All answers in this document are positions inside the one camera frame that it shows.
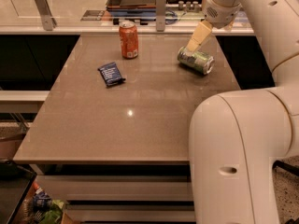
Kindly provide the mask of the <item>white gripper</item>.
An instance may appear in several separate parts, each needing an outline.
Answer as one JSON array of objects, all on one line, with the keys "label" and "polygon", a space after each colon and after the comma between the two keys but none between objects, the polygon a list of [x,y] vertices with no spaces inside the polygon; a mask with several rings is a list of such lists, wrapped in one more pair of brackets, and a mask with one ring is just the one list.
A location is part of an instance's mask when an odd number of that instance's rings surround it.
[{"label": "white gripper", "polygon": [[195,28],[186,49],[196,51],[211,34],[212,28],[223,28],[231,23],[241,8],[239,0],[206,0],[204,16],[206,21],[200,21]]}]

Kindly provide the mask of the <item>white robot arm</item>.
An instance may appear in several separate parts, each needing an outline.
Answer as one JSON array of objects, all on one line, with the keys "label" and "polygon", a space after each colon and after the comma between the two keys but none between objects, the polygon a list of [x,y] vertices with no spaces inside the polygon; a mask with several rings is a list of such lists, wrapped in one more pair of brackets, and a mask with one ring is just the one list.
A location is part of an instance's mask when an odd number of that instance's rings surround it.
[{"label": "white robot arm", "polygon": [[189,159],[197,224],[279,224],[276,160],[299,149],[298,0],[206,0],[204,24],[243,9],[275,85],[207,98],[192,115]]}]

